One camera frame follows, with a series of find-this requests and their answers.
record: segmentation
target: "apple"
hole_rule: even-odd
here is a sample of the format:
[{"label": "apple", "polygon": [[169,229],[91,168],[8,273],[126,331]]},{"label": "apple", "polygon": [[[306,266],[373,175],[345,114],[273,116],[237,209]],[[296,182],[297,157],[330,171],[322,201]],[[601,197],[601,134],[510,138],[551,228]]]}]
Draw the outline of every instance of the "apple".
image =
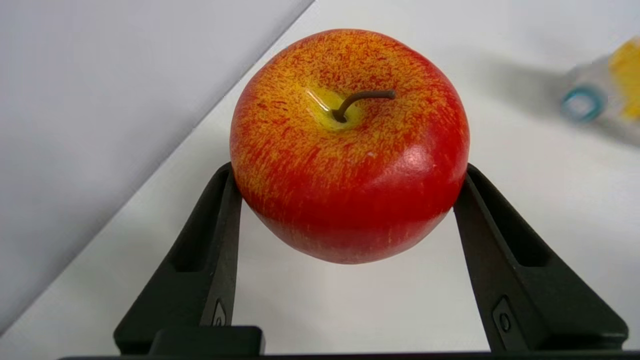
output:
[{"label": "apple", "polygon": [[468,150],[467,118],[444,74],[397,40],[357,29],[278,53],[242,92],[230,135],[237,186],[262,222],[293,248],[343,264],[427,236],[460,192]]}]

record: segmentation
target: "white wall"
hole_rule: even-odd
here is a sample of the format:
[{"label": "white wall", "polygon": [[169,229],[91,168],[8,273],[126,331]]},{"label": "white wall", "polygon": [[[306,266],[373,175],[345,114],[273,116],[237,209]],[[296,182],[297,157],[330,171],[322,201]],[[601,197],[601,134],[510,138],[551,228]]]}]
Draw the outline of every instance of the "white wall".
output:
[{"label": "white wall", "polygon": [[0,1],[0,333],[310,2]]}]

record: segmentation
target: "red apple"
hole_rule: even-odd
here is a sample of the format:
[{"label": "red apple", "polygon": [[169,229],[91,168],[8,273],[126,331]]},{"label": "red apple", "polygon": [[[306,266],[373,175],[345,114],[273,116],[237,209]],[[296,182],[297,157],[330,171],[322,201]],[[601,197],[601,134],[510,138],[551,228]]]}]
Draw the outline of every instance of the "red apple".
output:
[{"label": "red apple", "polygon": [[[332,111],[387,89],[395,99],[361,99],[345,119]],[[355,29],[312,35],[271,59],[240,96],[230,137],[238,188],[264,224],[295,249],[345,264],[393,256],[429,234],[458,196],[468,149],[444,74],[397,40]]]}]

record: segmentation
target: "blurry object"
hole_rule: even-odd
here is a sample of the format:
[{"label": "blurry object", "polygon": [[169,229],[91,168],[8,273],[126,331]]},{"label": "blurry object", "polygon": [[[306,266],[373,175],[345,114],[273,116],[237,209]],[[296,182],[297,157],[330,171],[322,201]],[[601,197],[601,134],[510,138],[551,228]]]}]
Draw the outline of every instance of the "blurry object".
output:
[{"label": "blurry object", "polygon": [[640,38],[573,69],[563,87],[566,116],[640,142]]}]

